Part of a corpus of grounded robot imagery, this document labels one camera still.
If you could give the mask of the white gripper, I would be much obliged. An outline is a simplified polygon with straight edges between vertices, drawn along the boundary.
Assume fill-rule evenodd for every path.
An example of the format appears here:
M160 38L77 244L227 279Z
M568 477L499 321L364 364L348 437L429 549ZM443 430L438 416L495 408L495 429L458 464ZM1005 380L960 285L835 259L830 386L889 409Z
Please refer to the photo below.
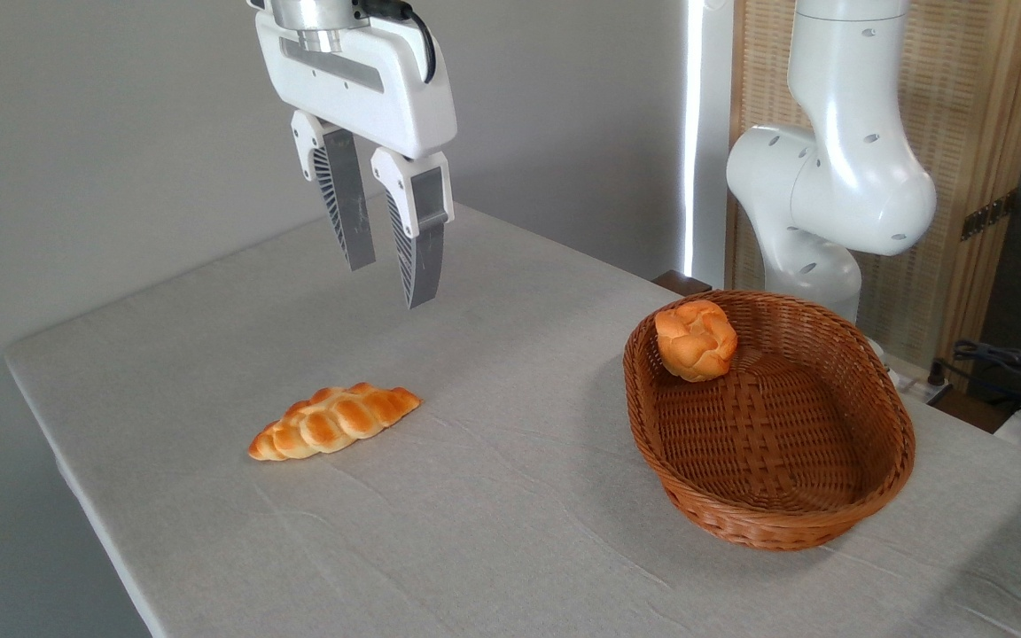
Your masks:
M273 89L299 109L291 127L301 173L323 195L349 269L374 262L354 133L385 146L371 165L386 189L406 303L436 298L443 230L455 218L447 158L437 151L457 133L441 51L425 83L428 57L414 23L371 18L340 34L338 52L301 48L272 11L256 12L255 27Z

